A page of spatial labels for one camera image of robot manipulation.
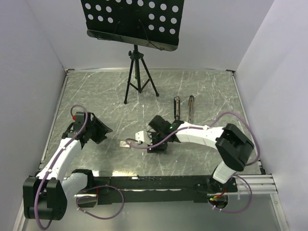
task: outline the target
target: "white circle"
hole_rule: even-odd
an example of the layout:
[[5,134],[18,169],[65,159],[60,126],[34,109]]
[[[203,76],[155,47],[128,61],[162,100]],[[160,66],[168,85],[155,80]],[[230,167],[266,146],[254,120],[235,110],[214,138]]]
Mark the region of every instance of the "white circle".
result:
[[151,20],[153,20],[153,19],[155,19],[155,16],[154,16],[154,14],[149,14],[149,19],[151,19]]
[[178,8],[177,6],[173,6],[173,7],[172,7],[172,11],[173,11],[174,13],[176,13],[176,12],[179,11],[179,8]]
[[107,11],[108,13],[111,13],[111,11],[112,11],[111,7],[110,7],[110,6],[107,6],[107,7],[106,7],[106,11]]
[[149,2],[149,7],[153,9],[153,8],[155,7],[155,3],[154,3],[154,2],[152,2],[152,1],[151,1],[151,2]]
[[160,5],[160,8],[164,11],[164,10],[167,9],[167,6],[166,6],[166,4],[163,3],[163,4]]
[[159,17],[159,20],[162,21],[162,22],[164,22],[164,21],[166,20],[166,17],[160,16],[160,17]]
[[91,5],[88,4],[88,3],[85,4],[85,7],[86,7],[88,10],[91,9]]
[[172,23],[172,24],[177,23],[177,19],[176,19],[176,18],[172,18],[172,19],[171,19],[171,23]]
[[143,6],[143,1],[142,0],[138,0],[138,6]]

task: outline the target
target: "black bracket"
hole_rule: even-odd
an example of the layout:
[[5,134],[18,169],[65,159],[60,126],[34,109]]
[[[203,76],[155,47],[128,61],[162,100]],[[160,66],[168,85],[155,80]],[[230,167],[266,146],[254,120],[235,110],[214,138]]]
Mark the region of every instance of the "black bracket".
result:
[[223,130],[215,144],[219,154],[228,167],[243,171],[255,146],[234,124],[227,124]]
[[[23,184],[24,215],[34,219],[34,199],[41,180],[28,178]],[[61,220],[67,207],[67,199],[59,180],[46,180],[38,199],[38,216],[40,219]]]

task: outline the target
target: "black music stand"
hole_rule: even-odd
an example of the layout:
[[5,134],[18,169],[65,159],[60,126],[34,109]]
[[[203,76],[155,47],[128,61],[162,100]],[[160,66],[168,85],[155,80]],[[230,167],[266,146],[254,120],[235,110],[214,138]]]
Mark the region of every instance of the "black music stand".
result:
[[[88,36],[134,44],[134,51],[128,53],[131,63],[124,104],[127,103],[129,86],[141,93],[151,82],[156,96],[159,96],[138,45],[161,51],[176,50],[184,0],[81,0],[81,3]],[[149,77],[143,86],[139,59]],[[134,63],[138,87],[130,82]]]

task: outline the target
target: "small white object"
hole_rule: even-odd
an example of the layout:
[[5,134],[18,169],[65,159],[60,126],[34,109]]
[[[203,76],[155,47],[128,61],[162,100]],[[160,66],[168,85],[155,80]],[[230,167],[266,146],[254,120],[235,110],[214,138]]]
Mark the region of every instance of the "small white object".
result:
[[143,1],[142,0],[138,0],[137,3],[138,3],[138,6],[143,6]]
[[225,162],[221,161],[213,174],[213,179],[224,184],[234,175],[234,173],[236,173],[236,171],[229,168]]
[[152,2],[152,1],[151,1],[151,2],[149,2],[149,7],[153,9],[153,8],[155,7],[155,3],[154,3],[154,2]]
[[178,8],[177,6],[173,6],[173,7],[172,7],[172,11],[173,11],[174,13],[176,13],[176,12],[179,11],[179,8]]
[[97,11],[101,11],[102,10],[100,5],[96,5],[95,8],[96,8]]
[[176,18],[172,18],[172,19],[171,19],[171,23],[172,23],[172,24],[177,23],[177,19],[176,19]]
[[163,3],[163,4],[160,5],[160,8],[161,8],[163,11],[165,11],[165,10],[167,9],[167,6],[166,6],[166,4]]
[[151,20],[153,20],[153,19],[155,19],[155,15],[154,14],[149,14],[149,19],[151,19]]
[[107,11],[108,13],[111,13],[111,11],[112,11],[111,7],[110,7],[110,6],[107,6],[107,7],[106,7],[106,11]]
[[148,132],[147,131],[139,131],[135,134],[135,139],[138,142],[144,142],[148,145],[151,145],[152,143],[152,139],[148,136]]
[[130,148],[130,146],[125,141],[120,141],[121,148]]
[[91,5],[88,4],[88,3],[85,4],[85,7],[86,7],[88,10],[91,9]]
[[164,16],[162,15],[162,16],[159,17],[159,20],[160,20],[161,22],[164,22],[164,21],[166,20],[166,17],[164,17]]

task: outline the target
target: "silver edge trim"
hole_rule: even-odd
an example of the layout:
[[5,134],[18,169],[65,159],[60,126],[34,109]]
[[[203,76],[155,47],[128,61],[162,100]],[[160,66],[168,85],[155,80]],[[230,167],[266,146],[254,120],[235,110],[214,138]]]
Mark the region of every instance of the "silver edge trim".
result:
[[271,201],[273,203],[273,207],[274,207],[274,210],[275,210],[275,213],[276,213],[276,217],[277,217],[280,229],[282,231],[289,231],[290,228],[289,228],[287,219],[285,217],[285,213],[283,211],[283,207],[282,207],[282,204],[280,202],[278,194],[271,194],[270,197],[271,197]]
[[65,90],[65,87],[66,87],[67,79],[68,79],[68,71],[65,73],[64,82],[63,82],[63,85],[62,85],[62,88],[61,88],[61,93],[60,93],[60,96],[59,96],[59,99],[58,99],[58,103],[56,105],[56,110],[55,110],[54,115],[53,115],[53,121],[52,121],[52,124],[51,124],[51,128],[50,128],[50,131],[49,131],[49,135],[48,135],[48,138],[47,138],[47,142],[46,142],[46,145],[45,145],[45,148],[44,148],[44,152],[43,152],[43,156],[41,158],[41,161],[44,161],[46,153],[47,153],[47,148],[48,148],[48,145],[49,145],[49,142],[50,142],[50,138],[51,138],[51,134],[52,134],[54,124],[55,124],[56,119],[57,119],[57,115],[58,115],[59,107],[60,107],[61,100],[62,100],[62,97],[63,97],[63,93],[64,93],[64,90]]
[[[223,71],[224,70],[215,70],[215,69],[206,69],[206,68],[200,68],[200,69],[196,69],[196,68],[155,68],[155,67],[148,67],[149,70],[161,70],[161,71]],[[67,69],[68,72],[74,72],[74,71],[78,71],[78,72],[103,72],[103,71],[129,71],[129,67],[105,67],[105,68],[93,68],[93,69],[80,69],[80,70],[75,70],[75,69]]]
[[239,89],[237,88],[236,81],[235,81],[235,76],[234,76],[233,73],[232,73],[232,79],[233,79],[233,83],[234,83],[237,95],[238,95],[239,100],[240,100],[240,104],[241,104],[241,107],[242,107],[242,110],[243,110],[243,113],[244,113],[244,117],[245,117],[246,123],[249,125],[249,122],[248,122],[248,119],[247,119],[247,115],[246,115],[246,112],[245,112],[245,109],[244,109],[244,105],[243,105],[243,102],[242,102],[242,99],[241,99],[241,95],[240,95]]

